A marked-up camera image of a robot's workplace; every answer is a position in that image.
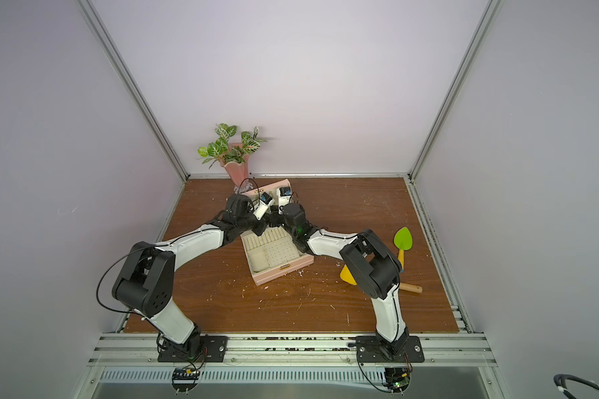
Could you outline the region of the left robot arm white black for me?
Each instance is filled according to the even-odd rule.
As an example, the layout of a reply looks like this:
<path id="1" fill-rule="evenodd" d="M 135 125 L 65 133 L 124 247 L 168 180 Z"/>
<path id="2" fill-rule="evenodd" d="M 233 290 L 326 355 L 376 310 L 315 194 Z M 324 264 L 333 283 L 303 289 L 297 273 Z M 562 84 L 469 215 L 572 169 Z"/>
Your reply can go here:
<path id="1" fill-rule="evenodd" d="M 233 194 L 225 209 L 198 229 L 154 244 L 140 241 L 113 263 L 122 266 L 111 287 L 111 296 L 126 307 L 117 312 L 138 314 L 158 331 L 159 362 L 193 365 L 206 356 L 199 327 L 173 298 L 178 269 L 233 243 L 248 230 L 262 234 L 267 228 L 266 212 L 270 207 L 268 196 L 254 204 L 248 196 Z"/>

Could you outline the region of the pink jewelry box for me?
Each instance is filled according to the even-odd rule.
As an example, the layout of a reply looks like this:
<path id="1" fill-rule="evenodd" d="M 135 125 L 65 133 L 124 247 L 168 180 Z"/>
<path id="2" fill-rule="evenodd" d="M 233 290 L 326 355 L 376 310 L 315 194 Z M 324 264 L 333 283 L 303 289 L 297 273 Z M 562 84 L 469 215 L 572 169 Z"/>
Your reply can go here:
<path id="1" fill-rule="evenodd" d="M 278 205 L 277 191 L 282 186 L 290 186 L 288 179 L 244 192 L 256 205 L 263 192 L 269 193 L 274 198 L 274 203 Z M 270 209 L 262 218 L 270 216 Z M 251 277 L 257 286 L 271 282 L 293 271 L 299 270 L 314 262 L 314 257 L 304 254 L 296 248 L 291 236 L 282 228 L 271 228 L 267 226 L 266 231 L 260 237 L 251 231 L 246 231 L 241 235 L 247 264 Z"/>

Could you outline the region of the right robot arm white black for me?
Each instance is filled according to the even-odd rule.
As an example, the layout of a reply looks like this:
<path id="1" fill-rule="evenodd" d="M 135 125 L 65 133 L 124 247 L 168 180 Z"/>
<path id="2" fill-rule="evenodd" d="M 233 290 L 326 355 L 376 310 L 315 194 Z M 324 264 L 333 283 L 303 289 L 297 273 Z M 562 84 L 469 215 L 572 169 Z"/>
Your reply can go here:
<path id="1" fill-rule="evenodd" d="M 376 317 L 376 336 L 387 358 L 406 354 L 409 329 L 399 302 L 401 263 L 371 229 L 337 234 L 308 221 L 301 204 L 275 205 L 269 223 L 283 228 L 299 252 L 340 259 L 357 286 L 370 299 Z"/>

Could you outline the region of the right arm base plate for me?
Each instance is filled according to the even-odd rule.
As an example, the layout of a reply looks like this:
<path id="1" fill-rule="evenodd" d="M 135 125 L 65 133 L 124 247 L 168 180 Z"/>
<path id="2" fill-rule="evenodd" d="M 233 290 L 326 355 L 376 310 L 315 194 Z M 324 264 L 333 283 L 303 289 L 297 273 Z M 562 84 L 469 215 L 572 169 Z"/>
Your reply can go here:
<path id="1" fill-rule="evenodd" d="M 357 336 L 354 339 L 357 359 L 368 363 L 423 363 L 423 345 L 419 337 L 409 335 L 397 342 L 385 342 L 379 336 Z"/>

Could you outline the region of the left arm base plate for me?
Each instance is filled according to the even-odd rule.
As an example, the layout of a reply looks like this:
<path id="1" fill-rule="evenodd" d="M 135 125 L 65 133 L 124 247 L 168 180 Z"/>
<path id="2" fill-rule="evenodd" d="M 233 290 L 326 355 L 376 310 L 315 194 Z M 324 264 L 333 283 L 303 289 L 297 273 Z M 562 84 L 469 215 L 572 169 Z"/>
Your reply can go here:
<path id="1" fill-rule="evenodd" d="M 223 362 L 228 343 L 227 336 L 192 335 L 182 344 L 163 336 L 156 340 L 158 362 Z"/>

